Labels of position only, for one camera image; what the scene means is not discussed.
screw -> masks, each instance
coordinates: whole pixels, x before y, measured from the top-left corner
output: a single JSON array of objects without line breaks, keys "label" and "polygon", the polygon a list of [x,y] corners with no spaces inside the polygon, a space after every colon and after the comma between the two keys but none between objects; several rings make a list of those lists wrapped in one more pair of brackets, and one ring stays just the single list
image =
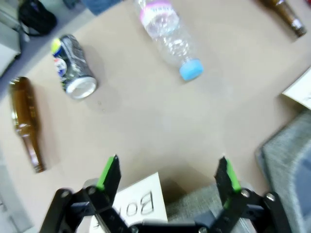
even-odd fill
[{"label": "screw", "polygon": [[65,198],[66,196],[68,196],[69,195],[69,191],[64,191],[63,193],[62,193],[62,195],[61,195],[61,197],[62,198]]},{"label": "screw", "polygon": [[89,190],[88,190],[88,194],[89,195],[92,195],[96,192],[96,188],[95,187],[91,187]]},{"label": "screw", "polygon": [[275,201],[275,200],[276,200],[275,196],[273,196],[271,193],[268,193],[268,194],[266,195],[266,197],[267,197],[267,199],[269,199],[270,201]]},{"label": "screw", "polygon": [[199,229],[199,233],[207,233],[206,227],[201,227],[201,228]]},{"label": "screw", "polygon": [[131,227],[131,232],[132,233],[138,233],[138,228],[135,226]]},{"label": "screw", "polygon": [[249,198],[249,192],[248,192],[247,190],[243,189],[243,190],[241,191],[241,194],[242,194],[244,197]]}]

blue bottle cap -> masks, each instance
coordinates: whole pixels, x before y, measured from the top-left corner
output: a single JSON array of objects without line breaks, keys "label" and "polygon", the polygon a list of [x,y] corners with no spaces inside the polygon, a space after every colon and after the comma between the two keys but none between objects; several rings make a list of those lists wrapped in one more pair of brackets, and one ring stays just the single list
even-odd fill
[{"label": "blue bottle cap", "polygon": [[189,80],[192,80],[198,77],[200,74],[202,74],[203,70],[204,68],[200,60],[195,59],[195,60],[190,60],[184,63],[179,69],[179,73],[185,81],[189,81]]}]

blue denim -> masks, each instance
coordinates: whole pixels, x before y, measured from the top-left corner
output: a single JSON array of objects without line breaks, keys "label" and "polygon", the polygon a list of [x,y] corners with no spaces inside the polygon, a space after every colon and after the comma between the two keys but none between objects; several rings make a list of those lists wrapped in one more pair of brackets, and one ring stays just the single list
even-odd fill
[{"label": "blue denim", "polygon": [[82,0],[83,4],[96,16],[120,1],[122,0]]}]

green strip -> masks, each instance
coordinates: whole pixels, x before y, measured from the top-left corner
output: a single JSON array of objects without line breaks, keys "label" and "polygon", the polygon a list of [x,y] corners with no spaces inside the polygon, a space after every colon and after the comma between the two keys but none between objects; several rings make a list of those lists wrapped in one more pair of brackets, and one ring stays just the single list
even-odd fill
[{"label": "green strip", "polygon": [[96,187],[102,191],[105,189],[104,182],[105,182],[106,176],[108,174],[108,171],[112,165],[113,159],[114,159],[113,156],[108,159],[108,162],[107,162],[107,164],[106,164],[106,166],[102,172],[102,175],[100,176],[100,178],[98,179],[98,182],[96,184]]},{"label": "green strip", "polygon": [[227,174],[231,180],[232,188],[235,192],[240,192],[241,186],[238,181],[237,175],[235,174],[233,167],[228,159],[227,160]]}]

black backpack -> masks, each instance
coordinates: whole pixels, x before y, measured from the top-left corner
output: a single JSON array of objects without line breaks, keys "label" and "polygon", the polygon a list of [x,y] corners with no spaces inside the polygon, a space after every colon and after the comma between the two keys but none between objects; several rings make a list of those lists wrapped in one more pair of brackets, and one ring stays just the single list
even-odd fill
[{"label": "black backpack", "polygon": [[38,34],[24,33],[29,36],[44,36],[56,26],[57,20],[39,0],[25,0],[18,8],[18,20],[29,28],[35,29]]}]

